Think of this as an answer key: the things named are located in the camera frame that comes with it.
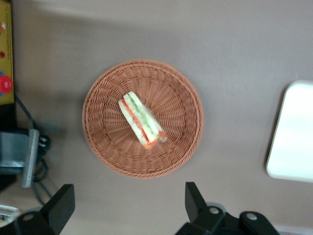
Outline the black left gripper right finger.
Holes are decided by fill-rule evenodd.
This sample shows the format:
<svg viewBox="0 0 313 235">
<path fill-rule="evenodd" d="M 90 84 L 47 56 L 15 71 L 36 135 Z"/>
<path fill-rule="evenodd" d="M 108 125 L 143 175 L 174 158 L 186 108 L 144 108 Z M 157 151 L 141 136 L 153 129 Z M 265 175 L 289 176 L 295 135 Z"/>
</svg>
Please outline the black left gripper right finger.
<svg viewBox="0 0 313 235">
<path fill-rule="evenodd" d="M 185 183 L 185 209 L 189 222 L 176 235 L 220 235 L 225 214 L 217 206 L 205 202 L 194 182 Z"/>
</svg>

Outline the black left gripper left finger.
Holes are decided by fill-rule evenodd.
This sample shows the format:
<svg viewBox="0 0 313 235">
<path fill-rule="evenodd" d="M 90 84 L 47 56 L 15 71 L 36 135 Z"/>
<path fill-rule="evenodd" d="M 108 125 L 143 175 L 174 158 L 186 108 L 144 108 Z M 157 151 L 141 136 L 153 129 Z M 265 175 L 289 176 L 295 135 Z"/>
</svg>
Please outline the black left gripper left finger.
<svg viewBox="0 0 313 235">
<path fill-rule="evenodd" d="M 75 210 L 74 185 L 63 185 L 39 210 L 14 221 L 17 235 L 59 235 Z"/>
</svg>

